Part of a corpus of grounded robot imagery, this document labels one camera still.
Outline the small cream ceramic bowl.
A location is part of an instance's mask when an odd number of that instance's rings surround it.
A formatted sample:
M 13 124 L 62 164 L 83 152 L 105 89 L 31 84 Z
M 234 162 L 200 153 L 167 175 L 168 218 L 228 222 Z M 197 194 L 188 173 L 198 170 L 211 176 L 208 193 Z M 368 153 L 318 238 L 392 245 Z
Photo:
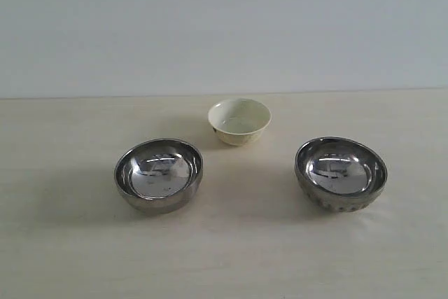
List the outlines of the small cream ceramic bowl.
M 214 104 L 208 121 L 223 143 L 244 146 L 257 141 L 272 119 L 271 111 L 254 99 L 225 99 Z

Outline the smooth stainless steel bowl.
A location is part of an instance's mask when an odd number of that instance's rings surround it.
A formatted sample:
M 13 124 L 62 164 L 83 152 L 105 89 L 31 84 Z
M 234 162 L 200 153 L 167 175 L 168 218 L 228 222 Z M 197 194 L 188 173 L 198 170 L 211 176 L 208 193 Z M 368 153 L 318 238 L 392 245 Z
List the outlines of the smooth stainless steel bowl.
M 129 149 L 117 162 L 114 180 L 133 208 L 158 215 L 176 211 L 195 196 L 203 177 L 202 154 L 180 139 L 151 139 Z

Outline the ribbed stainless steel bowl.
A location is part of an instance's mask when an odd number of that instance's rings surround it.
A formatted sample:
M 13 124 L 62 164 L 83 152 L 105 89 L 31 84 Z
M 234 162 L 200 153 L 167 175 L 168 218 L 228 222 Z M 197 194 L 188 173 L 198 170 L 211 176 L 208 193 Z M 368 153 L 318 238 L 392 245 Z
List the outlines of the ribbed stainless steel bowl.
M 366 145 L 343 137 L 318 137 L 295 154 L 295 175 L 303 193 L 322 209 L 353 212 L 382 193 L 388 170 Z

